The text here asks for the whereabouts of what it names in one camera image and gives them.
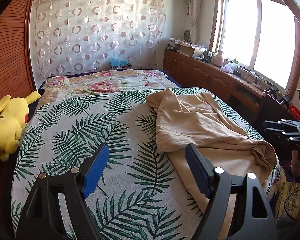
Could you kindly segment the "person's right hand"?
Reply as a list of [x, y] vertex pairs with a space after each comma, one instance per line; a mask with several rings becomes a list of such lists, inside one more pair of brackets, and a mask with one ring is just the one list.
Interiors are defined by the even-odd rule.
[[300, 176], [300, 156], [297, 150], [292, 151], [291, 170], [295, 178]]

